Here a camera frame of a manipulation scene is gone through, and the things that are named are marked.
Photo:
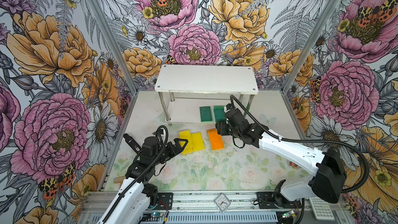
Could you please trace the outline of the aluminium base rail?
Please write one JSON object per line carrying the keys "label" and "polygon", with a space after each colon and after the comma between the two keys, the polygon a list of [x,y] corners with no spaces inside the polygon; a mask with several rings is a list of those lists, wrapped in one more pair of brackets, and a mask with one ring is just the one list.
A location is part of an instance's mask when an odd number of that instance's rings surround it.
{"label": "aluminium base rail", "polygon": [[[92,193],[83,208],[78,224],[98,224],[100,218],[116,195],[116,191]],[[329,204],[333,220],[317,220],[315,211],[309,200],[305,200],[304,213],[301,214],[301,200],[292,204],[290,208],[260,209],[260,204],[255,205],[257,191],[225,191],[223,194],[229,199],[230,205],[221,212],[216,205],[216,198],[220,191],[165,191],[160,195],[173,193],[169,216],[165,224],[355,224],[345,202],[340,199],[337,204]],[[295,217],[282,218],[289,211],[296,211]],[[125,220],[117,224],[138,224],[142,216],[154,216],[142,221],[140,224],[163,224],[166,210],[155,208],[139,214],[136,220]]]}

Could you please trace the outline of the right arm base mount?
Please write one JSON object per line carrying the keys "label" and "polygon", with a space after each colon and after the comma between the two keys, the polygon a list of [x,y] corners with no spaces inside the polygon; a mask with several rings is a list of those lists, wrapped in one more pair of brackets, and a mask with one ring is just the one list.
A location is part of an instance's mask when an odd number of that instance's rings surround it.
{"label": "right arm base mount", "polygon": [[302,207],[300,200],[288,201],[281,193],[281,188],[286,180],[281,180],[274,191],[260,191],[256,193],[257,198],[253,204],[259,206],[259,209],[298,209]]}

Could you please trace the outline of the small white clock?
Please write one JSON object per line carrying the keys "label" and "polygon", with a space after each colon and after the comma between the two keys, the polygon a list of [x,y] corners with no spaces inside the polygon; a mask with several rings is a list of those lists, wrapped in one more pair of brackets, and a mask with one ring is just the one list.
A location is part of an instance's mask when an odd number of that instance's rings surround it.
{"label": "small white clock", "polygon": [[230,199],[223,193],[220,193],[214,200],[216,207],[220,212],[225,212],[231,205]]}

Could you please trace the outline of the orange sponge front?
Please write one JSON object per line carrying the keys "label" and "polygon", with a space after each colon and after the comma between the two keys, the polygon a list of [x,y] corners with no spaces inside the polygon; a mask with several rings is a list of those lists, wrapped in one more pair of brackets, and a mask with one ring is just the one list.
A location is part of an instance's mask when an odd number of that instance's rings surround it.
{"label": "orange sponge front", "polygon": [[211,149],[212,150],[221,150],[224,149],[224,143],[222,137],[218,134],[218,132],[207,132]]}

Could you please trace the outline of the yellow sponge right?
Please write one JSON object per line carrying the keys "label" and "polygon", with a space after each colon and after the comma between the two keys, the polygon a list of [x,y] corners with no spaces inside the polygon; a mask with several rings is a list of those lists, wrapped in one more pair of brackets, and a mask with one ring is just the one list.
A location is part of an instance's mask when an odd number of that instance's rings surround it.
{"label": "yellow sponge right", "polygon": [[205,149],[201,132],[196,132],[191,134],[193,142],[193,151],[198,152]]}

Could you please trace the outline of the dark green scouring sponge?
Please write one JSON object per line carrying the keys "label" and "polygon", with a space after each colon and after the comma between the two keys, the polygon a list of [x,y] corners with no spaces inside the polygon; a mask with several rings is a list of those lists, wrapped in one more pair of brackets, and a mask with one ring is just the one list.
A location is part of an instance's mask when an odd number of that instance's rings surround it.
{"label": "dark green scouring sponge", "polygon": [[202,123],[213,122],[210,106],[200,107],[200,118]]}

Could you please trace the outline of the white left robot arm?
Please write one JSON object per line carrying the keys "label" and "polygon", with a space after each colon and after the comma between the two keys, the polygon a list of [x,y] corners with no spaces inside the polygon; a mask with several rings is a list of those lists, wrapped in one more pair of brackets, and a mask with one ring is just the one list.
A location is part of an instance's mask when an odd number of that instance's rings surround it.
{"label": "white left robot arm", "polygon": [[175,138],[166,143],[161,138],[150,136],[144,140],[141,152],[127,169],[125,179],[99,224],[134,224],[139,222],[148,208],[159,201],[158,187],[150,184],[155,167],[165,164],[184,151],[187,139]]}

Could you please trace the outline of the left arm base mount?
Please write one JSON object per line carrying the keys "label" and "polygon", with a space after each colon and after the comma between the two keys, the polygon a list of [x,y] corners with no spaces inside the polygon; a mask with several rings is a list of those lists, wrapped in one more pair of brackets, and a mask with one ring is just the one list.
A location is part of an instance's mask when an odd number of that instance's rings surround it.
{"label": "left arm base mount", "polygon": [[149,200],[148,209],[171,210],[173,206],[174,194],[170,192],[159,192],[158,187],[153,184],[147,184],[142,192]]}

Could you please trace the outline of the yellow sponge top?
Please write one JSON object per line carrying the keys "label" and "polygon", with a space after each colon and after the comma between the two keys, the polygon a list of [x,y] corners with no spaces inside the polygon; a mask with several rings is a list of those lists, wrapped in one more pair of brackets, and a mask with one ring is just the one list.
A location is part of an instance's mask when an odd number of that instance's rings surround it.
{"label": "yellow sponge top", "polygon": [[180,131],[179,138],[188,141],[181,155],[184,156],[193,153],[193,141],[190,130]]}

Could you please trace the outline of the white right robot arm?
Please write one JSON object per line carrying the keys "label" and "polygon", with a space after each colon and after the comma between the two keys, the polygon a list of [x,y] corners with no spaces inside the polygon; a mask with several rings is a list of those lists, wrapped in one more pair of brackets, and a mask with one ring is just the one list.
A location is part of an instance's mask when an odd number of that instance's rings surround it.
{"label": "white right robot arm", "polygon": [[279,195],[288,201],[310,197],[318,197],[329,203],[339,201],[347,173],[336,151],[322,151],[301,143],[283,141],[282,136],[266,126],[249,123],[238,108],[227,105],[224,110],[225,120],[216,123],[219,135],[229,135],[240,139],[245,145],[270,151],[308,173],[296,183],[281,180],[276,187]]}

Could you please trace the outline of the white two-tier metal shelf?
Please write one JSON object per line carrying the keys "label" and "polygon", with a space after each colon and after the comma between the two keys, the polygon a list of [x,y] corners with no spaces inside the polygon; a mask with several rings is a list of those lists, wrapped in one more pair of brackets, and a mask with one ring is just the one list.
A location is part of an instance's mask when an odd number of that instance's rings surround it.
{"label": "white two-tier metal shelf", "polygon": [[252,100],[259,89],[252,67],[163,65],[154,87],[169,123],[202,123],[201,109],[227,105],[229,95]]}

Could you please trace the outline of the white calculator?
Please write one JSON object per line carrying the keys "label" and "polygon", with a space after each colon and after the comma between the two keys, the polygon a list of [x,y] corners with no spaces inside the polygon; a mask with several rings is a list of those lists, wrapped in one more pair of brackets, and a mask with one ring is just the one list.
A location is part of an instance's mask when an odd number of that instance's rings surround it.
{"label": "white calculator", "polygon": [[308,199],[311,205],[314,217],[319,221],[334,221],[335,217],[333,212],[328,204],[328,202],[317,198],[311,197]]}

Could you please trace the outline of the yellow sponge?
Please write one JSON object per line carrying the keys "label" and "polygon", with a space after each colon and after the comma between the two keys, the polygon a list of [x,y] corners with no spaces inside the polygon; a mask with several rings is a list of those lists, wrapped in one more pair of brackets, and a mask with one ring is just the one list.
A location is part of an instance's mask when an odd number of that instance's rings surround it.
{"label": "yellow sponge", "polygon": [[180,131],[179,138],[188,141],[181,155],[184,156],[193,153],[193,141],[190,130]]}
{"label": "yellow sponge", "polygon": [[191,134],[193,142],[193,151],[198,152],[205,149],[201,132],[196,132]]}

